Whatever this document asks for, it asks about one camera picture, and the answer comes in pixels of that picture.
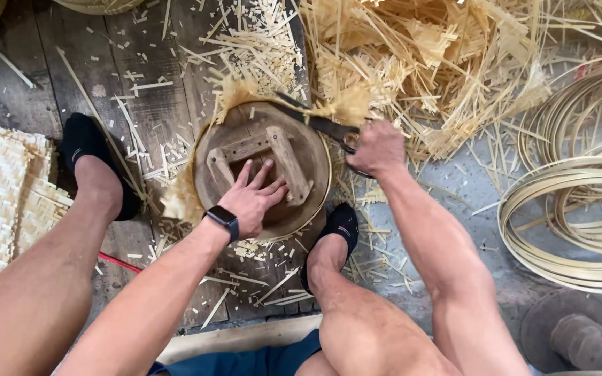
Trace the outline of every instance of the scissors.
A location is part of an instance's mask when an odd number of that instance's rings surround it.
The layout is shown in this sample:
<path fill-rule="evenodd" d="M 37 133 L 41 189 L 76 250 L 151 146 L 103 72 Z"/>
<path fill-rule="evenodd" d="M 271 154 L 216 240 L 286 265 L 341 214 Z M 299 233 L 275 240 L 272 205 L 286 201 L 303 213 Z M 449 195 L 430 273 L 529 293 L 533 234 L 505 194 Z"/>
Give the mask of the scissors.
<path fill-rule="evenodd" d="M 278 95 L 278 97 L 280 97 L 280 99 L 284 100 L 285 102 L 289 103 L 294 107 L 305 108 L 308 110 L 310 109 L 303 103 L 300 103 L 297 100 L 290 98 L 287 94 L 281 92 L 276 92 L 276 94 Z M 306 117 L 302 112 L 295 111 L 289 107 L 282 106 L 276 103 L 272 103 L 272 105 L 284 112 L 285 114 L 291 116 L 292 118 L 297 119 L 301 123 L 306 122 Z M 359 137 L 359 128 L 355 126 L 340 125 L 338 123 L 332 122 L 328 118 L 322 118 L 321 116 L 311 116 L 310 119 L 308 119 L 308 125 L 310 125 L 310 127 L 312 127 L 314 130 L 320 131 L 334 139 L 336 142 L 339 143 L 340 148 L 343 149 L 346 153 L 356 153 L 356 149 L 351 147 L 347 143 L 347 140 L 352 139 L 353 141 L 356 141 Z M 368 179 L 375 179 L 373 175 L 365 173 L 363 171 L 359 171 L 355 167 L 352 167 L 349 163 L 347 163 L 347 161 L 345 161 L 345 164 L 347 165 L 347 167 L 350 168 L 350 170 L 354 171 L 355 174 L 366 177 Z"/>

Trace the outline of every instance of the blue shorts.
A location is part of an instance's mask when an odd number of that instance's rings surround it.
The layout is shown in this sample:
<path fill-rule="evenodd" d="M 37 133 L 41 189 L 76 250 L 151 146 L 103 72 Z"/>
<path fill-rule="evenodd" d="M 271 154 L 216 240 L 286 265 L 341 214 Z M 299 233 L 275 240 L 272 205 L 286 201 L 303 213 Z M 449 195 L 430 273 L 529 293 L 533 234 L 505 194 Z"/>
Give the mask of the blue shorts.
<path fill-rule="evenodd" d="M 240 353 L 210 353 L 164 365 L 153 364 L 148 376 L 166 371 L 171 376 L 294 376 L 311 355 L 320 351 L 320 331 L 283 347 L 263 347 Z"/>

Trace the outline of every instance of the smartwatch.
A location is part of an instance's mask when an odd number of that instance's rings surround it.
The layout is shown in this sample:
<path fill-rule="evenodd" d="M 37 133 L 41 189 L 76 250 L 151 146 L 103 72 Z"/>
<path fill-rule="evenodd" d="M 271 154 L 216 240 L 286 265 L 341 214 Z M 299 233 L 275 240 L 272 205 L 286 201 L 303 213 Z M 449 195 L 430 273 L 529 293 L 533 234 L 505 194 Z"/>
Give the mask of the smartwatch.
<path fill-rule="evenodd" d="M 236 216 L 233 215 L 230 211 L 228 211 L 220 205 L 215 205 L 212 208 L 206 210 L 206 212 L 203 214 L 203 217 L 205 216 L 209 216 L 211 219 L 213 219 L 213 221 L 216 221 L 217 223 L 226 227 L 227 230 L 229 230 L 230 244 L 238 240 L 238 237 L 240 236 L 240 233 L 238 231 L 238 218 L 236 218 Z"/>

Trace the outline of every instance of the red wire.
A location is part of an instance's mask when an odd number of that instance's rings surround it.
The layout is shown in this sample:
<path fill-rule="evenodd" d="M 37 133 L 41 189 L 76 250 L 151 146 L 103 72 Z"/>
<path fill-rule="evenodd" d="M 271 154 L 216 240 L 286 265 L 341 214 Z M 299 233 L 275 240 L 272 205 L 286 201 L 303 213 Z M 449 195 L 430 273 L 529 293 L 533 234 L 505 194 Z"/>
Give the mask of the red wire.
<path fill-rule="evenodd" d="M 143 271 L 143 269 L 141 268 L 137 268 L 136 266 L 133 266 L 132 264 L 128 264 L 122 260 L 119 260 L 115 257 L 109 256 L 107 254 L 105 254 L 104 252 L 99 251 L 99 257 L 103 258 L 106 261 L 111 261 L 113 264 L 118 264 L 119 266 L 121 266 L 122 268 L 125 269 L 129 269 L 132 272 L 138 274 L 141 273 Z"/>

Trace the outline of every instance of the watch face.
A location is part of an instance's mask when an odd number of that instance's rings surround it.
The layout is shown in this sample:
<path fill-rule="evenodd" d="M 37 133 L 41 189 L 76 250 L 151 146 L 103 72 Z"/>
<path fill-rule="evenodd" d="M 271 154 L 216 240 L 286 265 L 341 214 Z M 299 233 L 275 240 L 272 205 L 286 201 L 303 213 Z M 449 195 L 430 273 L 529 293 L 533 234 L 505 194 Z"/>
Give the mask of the watch face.
<path fill-rule="evenodd" d="M 225 224 L 229 224 L 236 220 L 236 216 L 222 206 L 213 206 L 209 212 L 215 217 L 220 218 Z"/>

